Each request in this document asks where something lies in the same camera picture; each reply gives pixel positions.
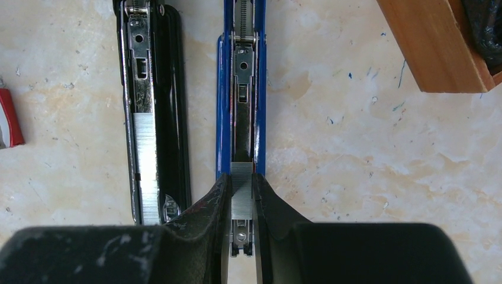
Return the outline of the silver staple strip tray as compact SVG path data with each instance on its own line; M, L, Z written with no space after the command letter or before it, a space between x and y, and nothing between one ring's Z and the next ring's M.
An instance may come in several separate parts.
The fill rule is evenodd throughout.
M11 93L1 88L1 150L25 144Z

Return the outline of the silver staple strip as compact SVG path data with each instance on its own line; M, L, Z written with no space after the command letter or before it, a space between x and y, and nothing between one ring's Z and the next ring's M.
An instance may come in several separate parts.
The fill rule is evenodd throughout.
M134 139L139 174L141 223L160 224L159 181L155 117L152 113L134 113Z
M252 175L252 162L231 162L232 220L251 220L253 218Z

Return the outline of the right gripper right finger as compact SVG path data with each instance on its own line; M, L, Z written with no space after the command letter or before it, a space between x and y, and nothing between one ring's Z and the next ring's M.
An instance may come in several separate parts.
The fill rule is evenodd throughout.
M312 222L261 174L255 195L259 283L471 283L452 240L425 223Z

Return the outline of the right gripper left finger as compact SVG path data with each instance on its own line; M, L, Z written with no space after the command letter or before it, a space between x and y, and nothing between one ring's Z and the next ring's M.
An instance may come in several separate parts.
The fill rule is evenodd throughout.
M231 179L165 225L30 227L1 248L2 283L226 283Z

